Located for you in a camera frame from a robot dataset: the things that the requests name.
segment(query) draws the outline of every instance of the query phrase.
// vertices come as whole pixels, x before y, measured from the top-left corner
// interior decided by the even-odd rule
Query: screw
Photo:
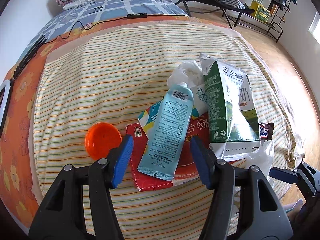
[[[224,165],[224,164],[226,164],[226,161],[224,159],[218,159],[217,164]]]
[[[71,164],[67,164],[66,166],[64,166],[63,169],[64,169],[65,171],[71,171],[72,165],[71,165]]]
[[[260,171],[259,167],[256,166],[256,165],[252,165],[252,166],[251,166],[251,170],[254,171],[254,172]]]
[[[100,160],[98,160],[98,163],[103,165],[103,164],[106,164],[108,162],[108,160],[106,158],[102,158]]]

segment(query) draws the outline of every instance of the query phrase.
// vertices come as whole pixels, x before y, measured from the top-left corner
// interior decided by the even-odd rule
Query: orange lid
[[[95,161],[105,158],[109,150],[117,148],[122,141],[120,132],[107,122],[99,122],[89,128],[84,145],[89,156]]]

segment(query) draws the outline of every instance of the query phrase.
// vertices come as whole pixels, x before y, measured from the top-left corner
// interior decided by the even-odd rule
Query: green and yellow box
[[[251,9],[254,9],[255,12],[251,15],[256,19],[266,23],[270,17],[270,11],[268,11],[264,6],[256,1],[252,1],[250,5]]]

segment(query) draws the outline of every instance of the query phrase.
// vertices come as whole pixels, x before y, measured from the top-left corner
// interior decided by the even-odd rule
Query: red box
[[[209,147],[208,113],[190,122],[173,181],[154,178],[138,171],[138,165],[147,146],[148,138],[139,123],[128,124],[126,133],[133,137],[130,166],[133,181],[139,191],[158,190],[199,179],[199,174],[190,152],[190,141],[193,136],[198,135],[204,145],[207,148]]]

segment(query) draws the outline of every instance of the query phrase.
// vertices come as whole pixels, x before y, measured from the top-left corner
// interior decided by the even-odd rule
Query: green and white carton
[[[245,71],[200,54],[207,94],[210,149],[218,158],[243,159],[261,146],[259,121]]]

